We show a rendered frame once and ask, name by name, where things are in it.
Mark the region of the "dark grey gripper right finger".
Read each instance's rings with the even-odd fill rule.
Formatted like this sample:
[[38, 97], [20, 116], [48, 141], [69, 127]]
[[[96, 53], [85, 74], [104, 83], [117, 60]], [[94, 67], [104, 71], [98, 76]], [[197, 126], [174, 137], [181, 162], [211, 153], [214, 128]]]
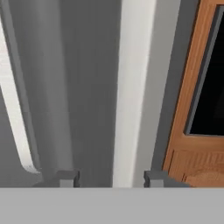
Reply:
[[145, 171], [143, 174], [145, 188], [152, 187], [189, 187], [185, 182], [177, 181], [167, 171]]

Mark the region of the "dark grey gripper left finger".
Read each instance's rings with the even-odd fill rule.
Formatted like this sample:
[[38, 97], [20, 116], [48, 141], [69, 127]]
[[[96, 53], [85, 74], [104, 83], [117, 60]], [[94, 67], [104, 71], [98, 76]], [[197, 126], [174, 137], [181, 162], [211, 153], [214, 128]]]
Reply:
[[74, 171], [57, 171], [50, 178], [45, 178], [43, 181], [38, 182], [34, 187], [45, 188], [77, 188], [80, 187], [80, 172]]

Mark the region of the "grey fridge door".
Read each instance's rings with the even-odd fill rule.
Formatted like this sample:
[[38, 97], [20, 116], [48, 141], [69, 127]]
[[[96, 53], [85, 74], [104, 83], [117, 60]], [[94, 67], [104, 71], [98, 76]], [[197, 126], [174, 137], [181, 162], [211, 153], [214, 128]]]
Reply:
[[[159, 169], [200, 0], [157, 0], [133, 186]], [[39, 173], [15, 141], [7, 185], [34, 186], [58, 171], [80, 186], [114, 187], [122, 0], [0, 0], [19, 105]]]

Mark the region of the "wooden oven cabinet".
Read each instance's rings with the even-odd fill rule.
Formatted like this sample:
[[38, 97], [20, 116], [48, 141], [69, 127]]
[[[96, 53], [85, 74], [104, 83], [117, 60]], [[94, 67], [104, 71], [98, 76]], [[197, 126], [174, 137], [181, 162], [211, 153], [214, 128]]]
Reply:
[[224, 136], [185, 133], [200, 65], [218, 4], [224, 4], [224, 0], [199, 1], [163, 166], [171, 178], [193, 187], [224, 187]]

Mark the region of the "black built-in oven door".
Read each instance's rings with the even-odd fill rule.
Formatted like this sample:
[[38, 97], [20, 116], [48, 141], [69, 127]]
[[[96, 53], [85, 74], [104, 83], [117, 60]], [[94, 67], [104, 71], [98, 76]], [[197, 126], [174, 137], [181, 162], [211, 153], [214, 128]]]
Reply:
[[185, 133], [224, 136], [224, 4], [215, 9]]

